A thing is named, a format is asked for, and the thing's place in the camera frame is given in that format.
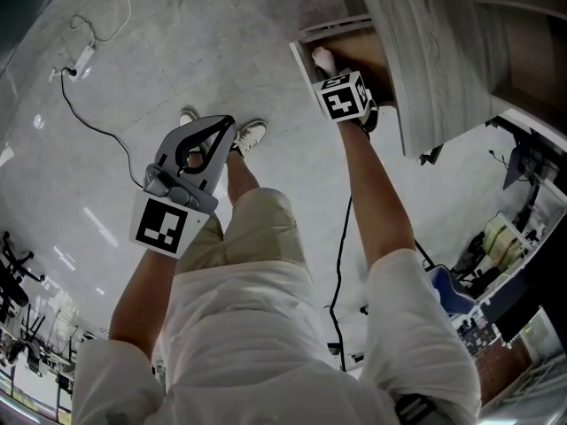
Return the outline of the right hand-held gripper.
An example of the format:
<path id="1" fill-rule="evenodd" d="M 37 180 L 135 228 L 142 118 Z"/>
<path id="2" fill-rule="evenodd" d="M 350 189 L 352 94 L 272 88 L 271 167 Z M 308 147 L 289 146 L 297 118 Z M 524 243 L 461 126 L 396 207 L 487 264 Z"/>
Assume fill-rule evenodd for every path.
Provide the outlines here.
<path id="1" fill-rule="evenodd" d="M 336 123 L 353 121 L 366 133 L 377 126 L 378 106 L 358 71 L 319 81 L 313 85 L 326 117 Z"/>

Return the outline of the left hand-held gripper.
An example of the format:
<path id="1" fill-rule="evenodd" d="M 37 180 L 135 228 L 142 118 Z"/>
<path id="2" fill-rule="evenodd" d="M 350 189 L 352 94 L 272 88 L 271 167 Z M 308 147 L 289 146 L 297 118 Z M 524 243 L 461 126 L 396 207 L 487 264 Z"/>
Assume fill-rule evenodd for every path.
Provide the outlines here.
<path id="1" fill-rule="evenodd" d="M 236 122 L 230 115 L 197 119 L 172 130 L 146 168 L 144 187 L 135 194 L 129 240 L 179 259 L 218 206 L 211 195 L 220 180 Z M 190 150 L 211 139 L 199 167 L 185 162 Z M 181 177 L 189 176 L 189 181 Z"/>

